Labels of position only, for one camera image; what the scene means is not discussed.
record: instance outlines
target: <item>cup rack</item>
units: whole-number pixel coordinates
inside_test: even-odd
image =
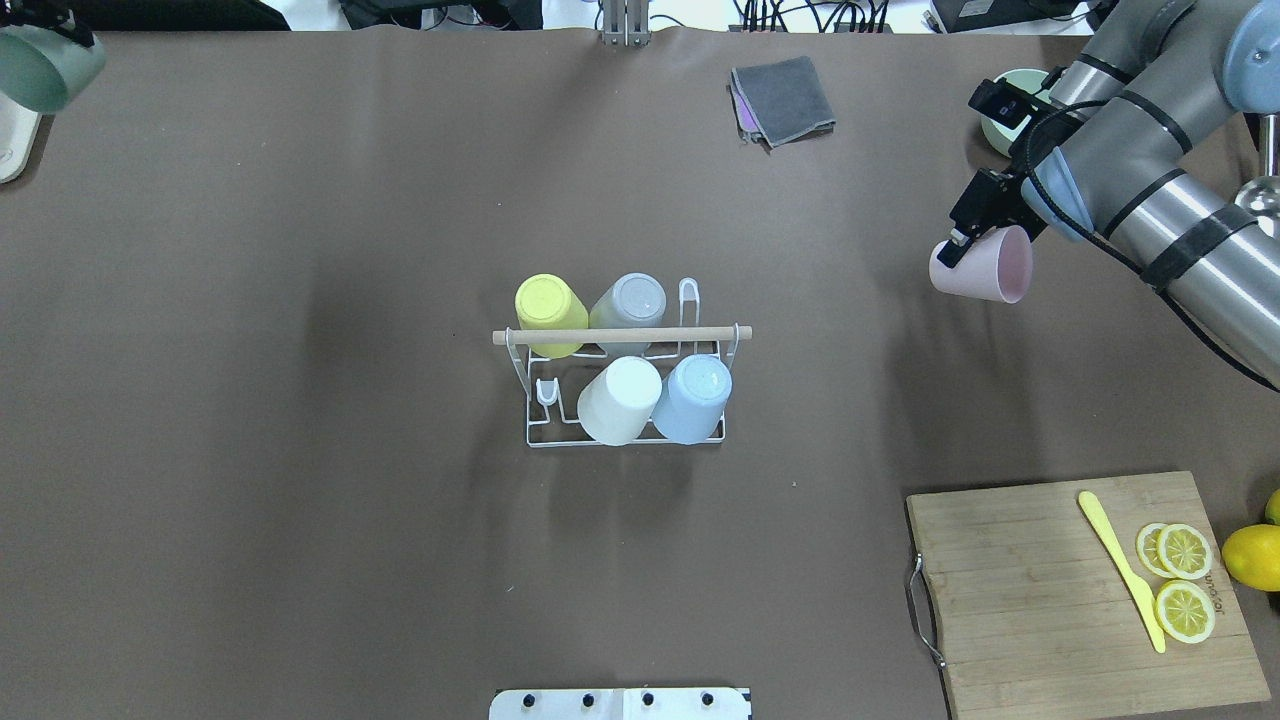
[[[596,373],[608,365],[611,357],[599,350],[599,343],[609,342],[650,342],[649,350],[641,357],[654,363],[659,372],[669,372],[690,352],[698,354],[701,346],[710,345],[714,354],[733,369],[739,343],[751,340],[751,327],[732,324],[727,327],[701,325],[701,296],[698,281],[680,281],[680,324],[675,328],[630,328],[630,329],[577,329],[577,331],[506,331],[493,332],[493,343],[507,347],[511,364],[525,389],[525,442],[529,447],[586,447],[602,443],[591,439],[581,428],[581,421],[566,410],[566,395],[575,398]],[[686,325],[687,316],[692,324]],[[527,350],[530,345],[577,343],[595,346],[594,351],[581,350],[567,357],[541,357]],[[520,347],[525,346],[525,355]],[[700,445],[724,442],[726,423],[721,415],[716,430]],[[630,445],[673,445],[662,437],[653,423],[645,424],[644,432]]]

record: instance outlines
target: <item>metal spoon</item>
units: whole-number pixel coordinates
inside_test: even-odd
[[[1258,163],[1262,174],[1244,183],[1235,195],[1235,204],[1258,217],[1262,232],[1276,237],[1280,224],[1280,147],[1276,146],[1276,115],[1258,118]]]

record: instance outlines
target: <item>whole lemon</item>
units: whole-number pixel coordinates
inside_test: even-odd
[[[1280,591],[1280,525],[1249,525],[1222,543],[1222,564],[1251,588]]]
[[[1267,523],[1280,525],[1280,489],[1271,493],[1271,500],[1267,501]]]

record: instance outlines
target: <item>cutting board handle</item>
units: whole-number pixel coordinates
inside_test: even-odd
[[[942,657],[942,653],[938,652],[938,648],[934,644],[937,642],[937,638],[934,637],[933,641],[929,641],[929,638],[924,637],[924,630],[920,629],[922,628],[922,625],[920,625],[920,611],[919,611],[919,607],[915,603],[915,580],[916,580],[916,578],[920,579],[920,587],[924,589],[924,594],[928,594],[929,593],[929,588],[924,585],[924,553],[922,553],[922,552],[916,552],[915,553],[915,569],[911,570],[911,577],[906,579],[906,605],[911,609],[911,626],[915,628],[915,634],[920,635],[920,642],[924,643],[924,647],[929,648],[929,655],[932,655],[933,656],[933,661],[938,664],[938,670],[943,670],[947,666],[947,659]],[[929,603],[929,626],[931,628],[933,626],[932,610],[933,610],[933,605]]]

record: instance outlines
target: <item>pink cup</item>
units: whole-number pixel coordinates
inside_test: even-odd
[[[1032,284],[1032,241],[1018,225],[996,228],[973,242],[955,268],[938,261],[942,241],[929,255],[929,281],[951,295],[1018,302]]]

